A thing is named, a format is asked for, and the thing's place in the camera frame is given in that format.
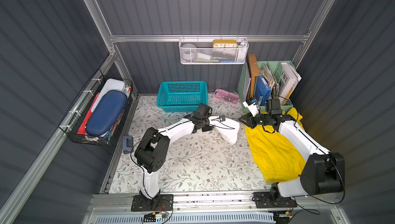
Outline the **white shorts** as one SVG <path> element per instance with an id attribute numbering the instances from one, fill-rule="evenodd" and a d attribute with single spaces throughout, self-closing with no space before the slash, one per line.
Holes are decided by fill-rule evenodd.
<path id="1" fill-rule="evenodd" d="M 222 139 L 229 144 L 234 145 L 237 142 L 240 123 L 226 117 L 223 122 L 210 121 L 214 129 L 221 135 Z"/>

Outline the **yellow garment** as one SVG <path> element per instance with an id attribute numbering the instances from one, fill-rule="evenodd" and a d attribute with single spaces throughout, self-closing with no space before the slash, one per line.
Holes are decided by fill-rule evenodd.
<path id="1" fill-rule="evenodd" d="M 306 161 L 288 139 L 272 126 L 244 127 L 253 160 L 266 182 L 278 183 L 296 179 Z"/>

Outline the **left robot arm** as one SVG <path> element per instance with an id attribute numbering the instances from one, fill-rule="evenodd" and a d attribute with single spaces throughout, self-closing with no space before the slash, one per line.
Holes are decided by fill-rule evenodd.
<path id="1" fill-rule="evenodd" d="M 212 130 L 213 126 L 209 124 L 212 111 L 210 106 L 201 103 L 196 111 L 184 116 L 176 124 L 163 129 L 147 129 L 134 154 L 134 163 L 143 171 L 143 187 L 139 195 L 145 204 L 154 208 L 159 203 L 158 171 L 165 163 L 170 144 L 199 129 Z"/>

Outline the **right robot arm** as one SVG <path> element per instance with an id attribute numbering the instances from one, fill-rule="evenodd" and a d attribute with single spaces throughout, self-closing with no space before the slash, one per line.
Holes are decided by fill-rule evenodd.
<path id="1" fill-rule="evenodd" d="M 345 192 L 345 160 L 339 153 L 331 153 L 316 142 L 297 122 L 297 118 L 284 114 L 279 99 L 265 101 L 262 114 L 255 99 L 243 102 L 249 113 L 239 118 L 247 127 L 273 128 L 273 133 L 284 136 L 305 161 L 301 174 L 292 180 L 276 182 L 270 189 L 272 201 L 278 198 L 314 196 Z"/>

